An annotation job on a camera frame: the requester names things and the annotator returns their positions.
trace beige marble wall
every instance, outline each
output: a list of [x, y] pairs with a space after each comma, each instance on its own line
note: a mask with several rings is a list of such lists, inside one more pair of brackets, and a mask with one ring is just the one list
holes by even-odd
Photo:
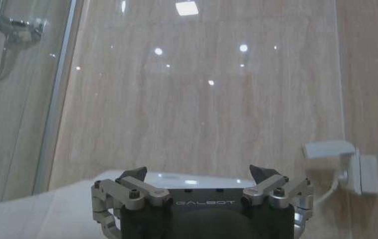
[[[347, 140], [378, 156], [378, 0], [336, 0]], [[352, 238], [378, 238], [378, 196], [350, 196]]]
[[[247, 178], [255, 164], [320, 194], [332, 163], [300, 146], [343, 138], [335, 2], [198, 0], [186, 17], [174, 3], [84, 2], [50, 189], [112, 168]], [[304, 238], [350, 237], [330, 200]]]
[[68, 1], [7, 0], [5, 15], [40, 19], [40, 42], [9, 58], [0, 81], [0, 201], [30, 195]]

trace shower enclosure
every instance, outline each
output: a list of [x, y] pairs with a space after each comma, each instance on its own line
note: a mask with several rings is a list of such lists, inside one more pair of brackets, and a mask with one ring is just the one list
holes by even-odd
[[71, 0], [0, 0], [0, 201], [34, 190], [72, 6]]

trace silver metal frame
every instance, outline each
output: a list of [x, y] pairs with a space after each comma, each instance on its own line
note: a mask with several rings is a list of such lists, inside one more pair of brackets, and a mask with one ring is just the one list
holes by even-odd
[[67, 77], [68, 77], [68, 70], [71, 64], [71, 56], [74, 51], [74, 42], [76, 36], [82, 5], [83, 5], [83, 0], [71, 0], [70, 2], [64, 34], [60, 46], [60, 54], [58, 57], [58, 65], [54, 76], [47, 119], [43, 127], [38, 165], [36, 165], [35, 179], [31, 190], [32, 194], [38, 194], [47, 191], [48, 187], [56, 134], [58, 134], [58, 128], [62, 116]]

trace white wall-mounted holder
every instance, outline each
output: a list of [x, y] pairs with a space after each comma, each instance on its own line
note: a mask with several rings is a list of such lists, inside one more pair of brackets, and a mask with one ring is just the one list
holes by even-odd
[[378, 194], [378, 160], [372, 155], [360, 155], [351, 143], [343, 140], [306, 143], [306, 158], [339, 157], [340, 168], [327, 193], [315, 201], [323, 202], [335, 192], [338, 185], [356, 195]]

